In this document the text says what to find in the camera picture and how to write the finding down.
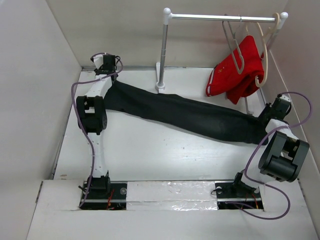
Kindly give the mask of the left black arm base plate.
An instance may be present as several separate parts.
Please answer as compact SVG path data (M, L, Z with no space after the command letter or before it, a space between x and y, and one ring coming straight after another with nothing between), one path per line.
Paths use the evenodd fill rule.
M122 211L127 209L127 182L112 181L110 192L89 192L86 200L85 192L80 199L81 210Z

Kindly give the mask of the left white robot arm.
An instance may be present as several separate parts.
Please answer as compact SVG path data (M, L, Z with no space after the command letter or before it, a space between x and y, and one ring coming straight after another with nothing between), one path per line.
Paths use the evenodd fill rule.
M91 61L95 65L95 80L85 95L76 98L76 109L93 157L90 176L83 190L87 198L104 199L112 193L103 146L103 131L108 123L104 96L118 75L115 55L99 53L92 56Z

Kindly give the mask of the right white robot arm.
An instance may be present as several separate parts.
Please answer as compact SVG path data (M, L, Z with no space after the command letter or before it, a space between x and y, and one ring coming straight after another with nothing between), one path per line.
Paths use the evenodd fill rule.
M291 109L291 99L279 94L259 115L259 122L269 134L268 144L261 157L252 158L257 166L248 166L236 174L230 187L235 196L252 194L259 185L273 180L291 183L298 177L310 145L296 137L284 121Z

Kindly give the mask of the black denim trousers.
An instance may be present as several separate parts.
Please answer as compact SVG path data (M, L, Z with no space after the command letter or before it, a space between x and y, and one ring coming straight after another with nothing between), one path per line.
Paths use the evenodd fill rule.
M115 81L104 98L107 110L169 124L219 141L267 145L265 126L240 111L181 97L151 93Z

